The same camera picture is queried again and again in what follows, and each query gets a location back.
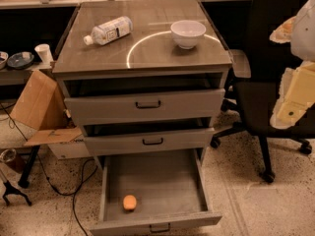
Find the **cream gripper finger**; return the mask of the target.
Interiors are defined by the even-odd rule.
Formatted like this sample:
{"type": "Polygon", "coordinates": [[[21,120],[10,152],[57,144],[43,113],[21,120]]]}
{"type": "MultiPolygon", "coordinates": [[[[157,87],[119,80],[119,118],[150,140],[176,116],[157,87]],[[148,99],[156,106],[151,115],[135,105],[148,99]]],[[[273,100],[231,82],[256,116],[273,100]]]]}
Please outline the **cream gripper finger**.
{"type": "Polygon", "coordinates": [[[315,103],[315,63],[303,62],[298,68],[284,70],[279,98],[270,124],[276,129],[288,129],[296,124],[315,103]]]}

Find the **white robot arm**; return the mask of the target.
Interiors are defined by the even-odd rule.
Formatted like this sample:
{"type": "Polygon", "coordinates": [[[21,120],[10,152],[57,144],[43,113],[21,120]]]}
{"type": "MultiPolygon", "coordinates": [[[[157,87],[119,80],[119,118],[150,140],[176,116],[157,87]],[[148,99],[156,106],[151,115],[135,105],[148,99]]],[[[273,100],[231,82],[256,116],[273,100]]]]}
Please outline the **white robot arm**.
{"type": "Polygon", "coordinates": [[[315,103],[315,0],[308,0],[297,15],[286,20],[270,35],[276,43],[290,43],[291,53],[302,63],[284,70],[279,98],[270,124],[288,129],[315,103]]]}

